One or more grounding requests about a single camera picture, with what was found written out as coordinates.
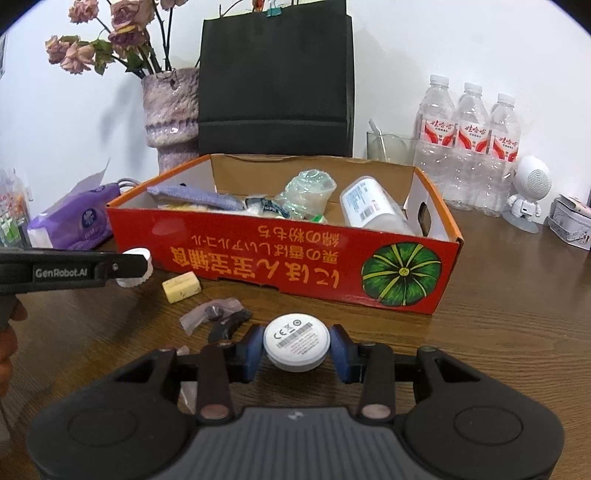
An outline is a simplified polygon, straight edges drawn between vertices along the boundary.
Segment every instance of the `blue gripper pad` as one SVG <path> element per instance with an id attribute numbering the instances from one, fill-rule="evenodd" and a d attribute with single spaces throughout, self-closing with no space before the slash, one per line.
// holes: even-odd
<path id="1" fill-rule="evenodd" d="M 256 371 L 258 370 L 259 362 L 261 361 L 263 346 L 262 337 L 265 333 L 265 329 L 258 326 L 256 334 L 253 335 L 252 339 L 248 342 L 246 349 L 246 378 L 249 382 L 252 382 L 255 378 Z"/>
<path id="2" fill-rule="evenodd" d="M 336 374 L 343 383 L 351 382 L 349 352 L 344 339 L 334 327 L 330 328 L 330 356 L 335 365 Z"/>

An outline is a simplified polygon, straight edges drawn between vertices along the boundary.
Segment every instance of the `bottle cap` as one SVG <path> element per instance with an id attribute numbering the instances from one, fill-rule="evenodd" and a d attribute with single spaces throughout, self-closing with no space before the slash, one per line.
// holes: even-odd
<path id="1" fill-rule="evenodd" d="M 464 92 L 477 93 L 478 95 L 482 95 L 482 86 L 478 85 L 477 83 L 466 82 L 464 84 Z"/>
<path id="2" fill-rule="evenodd" d="M 307 372 L 319 366 L 330 348 L 326 325 L 312 315 L 289 313 L 265 329 L 265 351 L 272 364 L 286 372 Z"/>
<path id="3" fill-rule="evenodd" d="M 141 278 L 118 278 L 117 283 L 120 287 L 137 287 L 138 285 L 141 285 L 152 276 L 152 273 L 154 273 L 154 267 L 152 266 L 152 254 L 147 248 L 132 248 L 131 250 L 127 250 L 127 252 L 123 253 L 129 255 L 143 255 L 146 261 L 148 262 L 148 269 L 146 270 L 144 276 Z"/>
<path id="4" fill-rule="evenodd" d="M 431 75 L 430 82 L 431 85 L 442 85 L 444 87 L 449 87 L 449 78 L 443 77 L 441 75 Z"/>
<path id="5" fill-rule="evenodd" d="M 515 106 L 515 98 L 513 98 L 511 95 L 499 93 L 496 99 L 499 103 L 506 103 L 507 105 Z"/>

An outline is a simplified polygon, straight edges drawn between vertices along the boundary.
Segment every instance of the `circular button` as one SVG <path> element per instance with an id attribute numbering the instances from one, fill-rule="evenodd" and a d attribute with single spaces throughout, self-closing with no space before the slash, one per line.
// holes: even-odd
<path id="1" fill-rule="evenodd" d="M 138 419 L 118 408 L 99 407 L 80 412 L 70 423 L 72 438 L 89 447 L 115 445 L 131 437 Z"/>
<path id="2" fill-rule="evenodd" d="M 523 430 L 514 413 L 496 407 L 467 408 L 456 415 L 453 423 L 466 440 L 488 446 L 512 442 Z"/>

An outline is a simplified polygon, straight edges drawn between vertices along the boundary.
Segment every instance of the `red cardboard box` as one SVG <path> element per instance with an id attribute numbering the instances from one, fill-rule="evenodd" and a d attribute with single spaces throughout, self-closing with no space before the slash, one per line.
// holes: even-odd
<path id="1" fill-rule="evenodd" d="M 299 172 L 314 168 L 337 183 L 325 212 L 329 225 L 158 210 L 146 192 L 156 184 L 183 183 L 237 196 L 275 196 Z M 406 204 L 410 226 L 425 236 L 344 226 L 339 195 L 364 175 Z M 148 248 L 156 268 L 426 314 L 435 311 L 463 243 L 447 206 L 421 171 L 354 158 L 207 155 L 124 193 L 108 212 L 119 248 Z"/>

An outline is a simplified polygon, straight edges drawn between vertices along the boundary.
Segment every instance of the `dried rose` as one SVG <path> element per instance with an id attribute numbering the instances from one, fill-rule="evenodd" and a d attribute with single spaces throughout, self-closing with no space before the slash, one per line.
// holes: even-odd
<path id="1" fill-rule="evenodd" d="M 78 42 L 74 42 L 66 51 L 66 57 L 61 61 L 60 65 L 67 72 L 82 73 L 85 70 L 90 70 L 88 65 L 94 65 L 94 56 L 95 49 L 92 45 L 81 47 Z"/>
<path id="2" fill-rule="evenodd" d="M 129 25 L 123 27 L 118 31 L 109 34 L 109 41 L 113 44 L 113 48 L 130 48 L 139 47 L 148 42 L 147 32 L 141 30 L 136 25 Z"/>
<path id="3" fill-rule="evenodd" d="M 87 23 L 99 14 L 98 0 L 74 0 L 68 16 L 72 23 Z"/>
<path id="4" fill-rule="evenodd" d="M 160 6 L 164 10 L 170 10 L 172 7 L 180 7 L 187 3 L 187 0 L 160 0 Z"/>
<path id="5" fill-rule="evenodd" d="M 70 47 L 70 43 L 59 40 L 57 35 L 53 35 L 45 42 L 45 50 L 49 55 L 49 63 L 60 63 L 66 57 L 66 51 Z"/>
<path id="6" fill-rule="evenodd" d="M 129 25 L 146 28 L 153 19 L 152 0 L 121 0 L 111 5 L 111 23 L 115 30 Z"/>

